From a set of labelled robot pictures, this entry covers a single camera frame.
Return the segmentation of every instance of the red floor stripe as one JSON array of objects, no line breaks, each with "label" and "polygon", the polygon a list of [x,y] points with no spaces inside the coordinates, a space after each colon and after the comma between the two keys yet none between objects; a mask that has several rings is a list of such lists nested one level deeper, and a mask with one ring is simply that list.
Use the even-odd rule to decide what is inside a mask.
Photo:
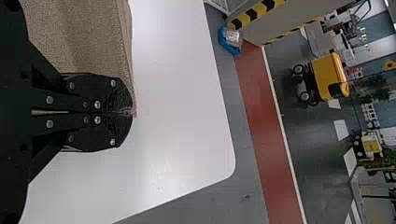
[{"label": "red floor stripe", "polygon": [[302,224],[262,49],[245,41],[236,70],[271,224]]}]

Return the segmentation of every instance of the yellow forklift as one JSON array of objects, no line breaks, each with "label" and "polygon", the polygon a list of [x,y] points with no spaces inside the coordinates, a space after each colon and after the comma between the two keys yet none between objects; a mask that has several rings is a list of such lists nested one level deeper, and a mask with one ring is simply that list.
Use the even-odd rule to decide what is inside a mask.
[{"label": "yellow forklift", "polygon": [[307,65],[297,64],[292,69],[300,101],[312,106],[319,102],[348,97],[349,84],[340,56],[333,52]]}]

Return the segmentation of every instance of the screw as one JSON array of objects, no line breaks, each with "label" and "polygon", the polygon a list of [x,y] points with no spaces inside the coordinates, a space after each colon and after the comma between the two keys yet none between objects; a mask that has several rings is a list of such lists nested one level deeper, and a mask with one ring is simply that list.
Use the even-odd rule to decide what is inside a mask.
[{"label": "screw", "polygon": [[70,143],[74,142],[74,135],[70,134],[69,137],[67,138],[67,141]]},{"label": "screw", "polygon": [[49,128],[49,129],[53,128],[53,121],[50,120],[50,119],[47,120],[46,126],[47,126],[47,128]]},{"label": "screw", "polygon": [[99,101],[95,101],[95,105],[94,106],[95,106],[96,109],[100,109],[101,104],[100,104]]},{"label": "screw", "polygon": [[69,89],[73,90],[76,87],[76,85],[73,82],[69,83]]},{"label": "screw", "polygon": [[53,97],[52,96],[47,96],[46,102],[47,102],[47,104],[52,105],[53,104]]},{"label": "screw", "polygon": [[100,124],[101,121],[100,117],[95,117],[95,124]]}]

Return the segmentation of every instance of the white tabletop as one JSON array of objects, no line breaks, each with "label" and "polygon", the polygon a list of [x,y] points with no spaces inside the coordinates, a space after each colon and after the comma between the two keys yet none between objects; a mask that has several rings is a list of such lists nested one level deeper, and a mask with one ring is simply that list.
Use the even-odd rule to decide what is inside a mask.
[{"label": "white tabletop", "polygon": [[118,149],[57,155],[29,186],[21,223],[114,223],[233,173],[203,2],[132,6],[138,118],[130,135]]}]

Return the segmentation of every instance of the blue object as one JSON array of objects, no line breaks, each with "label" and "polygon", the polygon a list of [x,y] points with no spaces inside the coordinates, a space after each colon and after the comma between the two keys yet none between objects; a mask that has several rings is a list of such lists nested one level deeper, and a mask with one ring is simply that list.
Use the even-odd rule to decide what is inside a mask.
[{"label": "blue object", "polygon": [[232,55],[237,56],[240,55],[242,53],[241,49],[236,48],[234,46],[231,46],[229,44],[227,44],[227,40],[224,36],[224,30],[226,29],[226,26],[223,25],[219,28],[219,43],[225,48],[227,49],[227,51],[229,51]]}]

